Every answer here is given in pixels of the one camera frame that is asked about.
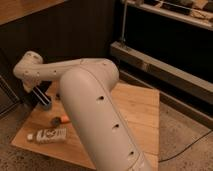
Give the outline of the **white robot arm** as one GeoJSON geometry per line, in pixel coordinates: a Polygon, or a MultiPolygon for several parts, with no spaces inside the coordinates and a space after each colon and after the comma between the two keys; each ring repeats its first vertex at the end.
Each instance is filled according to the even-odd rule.
{"type": "Polygon", "coordinates": [[[111,91],[119,80],[117,66],[106,58],[44,63],[26,52],[13,74],[30,91],[43,81],[57,81],[61,103],[97,171],[152,171],[111,91]]]}

